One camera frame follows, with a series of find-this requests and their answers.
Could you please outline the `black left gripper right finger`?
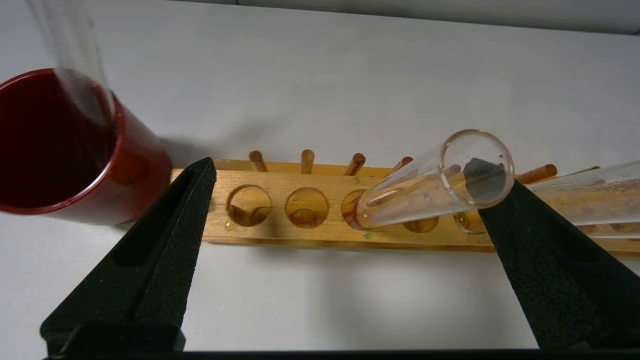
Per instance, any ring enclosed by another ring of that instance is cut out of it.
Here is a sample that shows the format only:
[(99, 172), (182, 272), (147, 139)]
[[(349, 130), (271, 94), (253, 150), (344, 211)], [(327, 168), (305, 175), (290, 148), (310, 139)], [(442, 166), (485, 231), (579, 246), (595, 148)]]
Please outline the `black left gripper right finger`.
[(630, 268), (517, 181), (478, 214), (541, 350), (639, 349)]

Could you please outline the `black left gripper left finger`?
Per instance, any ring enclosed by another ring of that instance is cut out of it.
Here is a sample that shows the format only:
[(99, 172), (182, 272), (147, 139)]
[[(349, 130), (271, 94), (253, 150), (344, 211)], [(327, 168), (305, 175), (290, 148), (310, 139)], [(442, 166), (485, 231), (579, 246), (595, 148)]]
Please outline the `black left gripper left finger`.
[(217, 171), (183, 169), (41, 324), (48, 353), (180, 353)]

